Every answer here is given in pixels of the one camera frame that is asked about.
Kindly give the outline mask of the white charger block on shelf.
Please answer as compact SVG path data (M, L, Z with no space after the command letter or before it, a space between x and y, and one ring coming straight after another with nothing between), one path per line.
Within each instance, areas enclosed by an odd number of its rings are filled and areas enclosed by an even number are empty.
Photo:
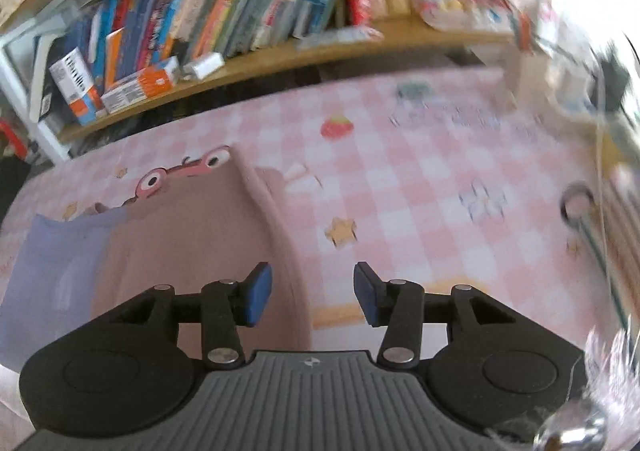
M209 52L189 61L182 68L187 81L203 81L224 66L224 57L219 52Z

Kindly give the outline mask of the row of colourful books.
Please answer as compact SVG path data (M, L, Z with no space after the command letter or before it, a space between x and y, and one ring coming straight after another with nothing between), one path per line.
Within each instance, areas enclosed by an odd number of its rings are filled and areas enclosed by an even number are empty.
M101 97L130 74L176 57L227 59L327 31L335 0L97 0L65 30L37 38L28 96L37 116L67 106L50 65L78 47Z

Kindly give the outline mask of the wooden bookshelf board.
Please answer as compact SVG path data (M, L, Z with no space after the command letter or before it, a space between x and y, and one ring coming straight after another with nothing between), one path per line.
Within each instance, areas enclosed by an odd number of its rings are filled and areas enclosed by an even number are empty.
M103 130L107 126L169 104L169 102L204 93L220 86L278 72L332 61L382 55L386 52L400 52L401 50L502 44L510 41L511 38L511 35L506 32L437 31L418 17L383 21L377 23L374 28L382 34L379 40L309 48L300 47L298 41L289 40L277 47L234 57L204 80L179 82L165 93L103 116L87 126L68 125L56 135L56 140L62 145L67 145L98 130Z

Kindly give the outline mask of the orange toothpaste box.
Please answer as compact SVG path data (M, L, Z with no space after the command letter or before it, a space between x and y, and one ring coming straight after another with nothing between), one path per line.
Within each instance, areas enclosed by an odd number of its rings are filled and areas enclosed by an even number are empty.
M116 82L102 96L108 114L128 108L141 101L160 96L176 86L179 77L176 57L157 62Z

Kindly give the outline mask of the blue white pamphlet on shelf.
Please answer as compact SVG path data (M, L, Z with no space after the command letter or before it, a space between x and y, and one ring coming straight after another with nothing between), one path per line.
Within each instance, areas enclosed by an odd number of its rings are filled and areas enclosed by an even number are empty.
M370 26L349 26L321 33L311 34L298 41L297 48L306 50L335 45L350 45L365 42L379 42L384 34Z

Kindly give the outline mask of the pink and purple knit sweater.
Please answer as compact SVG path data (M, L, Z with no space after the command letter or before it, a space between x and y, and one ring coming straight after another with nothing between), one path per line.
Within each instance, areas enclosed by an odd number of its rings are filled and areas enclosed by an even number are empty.
M37 350L157 284L179 294L242 280L269 263L272 289L246 351L306 350L309 299L286 222L286 181L237 148L157 167L118 208L69 222L32 221L1 304L1 362L21 370Z

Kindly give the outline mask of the pink cartoon checkered table mat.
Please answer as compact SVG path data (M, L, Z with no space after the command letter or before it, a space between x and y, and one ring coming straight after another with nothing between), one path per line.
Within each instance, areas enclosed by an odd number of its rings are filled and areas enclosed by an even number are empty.
M9 272L32 217L74 217L116 205L155 166L232 141L250 162L309 171L292 199L292 228L312 267L326 346L369 344L348 285L370 258L387 277L445 289L463 279L572 341L612 318L588 255L575 255L561 192L594 174L591 147L548 135L527 116L490 110L492 69L392 74L292 90L173 122L54 167L18 196L1 239ZM423 100L397 95L426 83Z

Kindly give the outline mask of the white power adapter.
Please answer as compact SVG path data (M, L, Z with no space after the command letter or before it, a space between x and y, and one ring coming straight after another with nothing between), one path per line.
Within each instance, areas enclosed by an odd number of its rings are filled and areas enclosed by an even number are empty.
M561 70L554 96L562 106L580 107L587 99L587 86L591 74L582 67L565 67Z

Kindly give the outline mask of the white and orange Obrite box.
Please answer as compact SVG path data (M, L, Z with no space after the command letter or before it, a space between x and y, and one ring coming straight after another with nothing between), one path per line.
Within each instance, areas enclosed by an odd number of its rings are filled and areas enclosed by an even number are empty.
M94 122L105 112L96 84L78 47L53 62L49 72L80 125Z

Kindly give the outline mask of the stack of notebooks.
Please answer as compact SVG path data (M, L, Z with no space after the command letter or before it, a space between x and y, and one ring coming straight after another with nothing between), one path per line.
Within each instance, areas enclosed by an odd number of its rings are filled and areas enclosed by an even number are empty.
M579 230L591 244L612 287L620 322L639 333L639 172L618 164L605 180L600 200L587 188L589 208Z

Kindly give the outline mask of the black power adapter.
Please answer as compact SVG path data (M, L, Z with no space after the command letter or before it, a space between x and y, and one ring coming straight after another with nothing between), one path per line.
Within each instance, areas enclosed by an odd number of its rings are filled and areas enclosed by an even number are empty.
M603 83L604 97L598 101L606 113L616 113L622 108L624 97L630 82L628 70L618 58L614 46L600 57L600 82Z

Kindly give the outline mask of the green eraser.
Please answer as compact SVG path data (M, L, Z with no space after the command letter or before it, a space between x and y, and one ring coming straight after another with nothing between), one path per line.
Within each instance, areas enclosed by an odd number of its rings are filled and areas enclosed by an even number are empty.
M397 86L397 95L406 100L423 100L433 93L431 86L426 83L408 82Z

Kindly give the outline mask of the beige pen holder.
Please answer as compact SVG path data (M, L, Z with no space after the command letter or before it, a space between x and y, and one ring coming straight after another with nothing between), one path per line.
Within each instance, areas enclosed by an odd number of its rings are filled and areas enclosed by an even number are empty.
M547 100L549 56L540 50L523 52L514 45L504 52L506 102L516 110L538 110Z

